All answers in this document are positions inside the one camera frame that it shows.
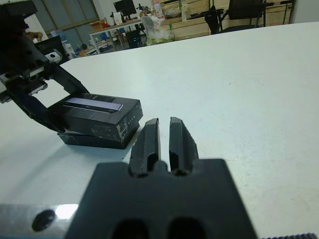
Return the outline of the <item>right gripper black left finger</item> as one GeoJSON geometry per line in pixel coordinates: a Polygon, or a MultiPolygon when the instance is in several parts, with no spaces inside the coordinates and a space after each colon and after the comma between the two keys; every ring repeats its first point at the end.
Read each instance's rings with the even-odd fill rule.
{"type": "Polygon", "coordinates": [[[131,150],[129,173],[133,177],[144,177],[152,172],[160,161],[159,119],[154,118],[145,123],[131,150]]]}

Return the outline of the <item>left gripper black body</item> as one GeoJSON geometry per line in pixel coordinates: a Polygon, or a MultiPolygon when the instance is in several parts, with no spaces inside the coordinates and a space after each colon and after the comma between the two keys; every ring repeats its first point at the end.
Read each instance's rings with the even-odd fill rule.
{"type": "Polygon", "coordinates": [[[46,80],[61,84],[62,43],[59,37],[33,43],[26,24],[0,25],[0,92],[2,104],[12,100],[12,91],[28,95],[47,87],[46,80]]]}

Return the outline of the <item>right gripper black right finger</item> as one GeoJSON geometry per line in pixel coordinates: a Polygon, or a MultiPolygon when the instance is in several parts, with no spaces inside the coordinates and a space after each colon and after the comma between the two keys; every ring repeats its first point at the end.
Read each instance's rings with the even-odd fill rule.
{"type": "Polygon", "coordinates": [[[190,174],[199,160],[197,145],[183,120],[170,118],[169,124],[169,164],[175,176],[190,174]]]}

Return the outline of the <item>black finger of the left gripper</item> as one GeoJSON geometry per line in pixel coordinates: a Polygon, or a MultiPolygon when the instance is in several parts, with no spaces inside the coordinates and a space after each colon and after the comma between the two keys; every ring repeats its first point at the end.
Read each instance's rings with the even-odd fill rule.
{"type": "Polygon", "coordinates": [[[28,95],[23,90],[9,90],[9,96],[34,121],[55,132],[65,132],[62,124],[37,98],[28,95]]]}
{"type": "Polygon", "coordinates": [[[70,95],[88,94],[89,91],[76,79],[58,64],[49,64],[44,68],[44,75],[47,80],[53,79],[60,84],[64,91],[70,95]]]}

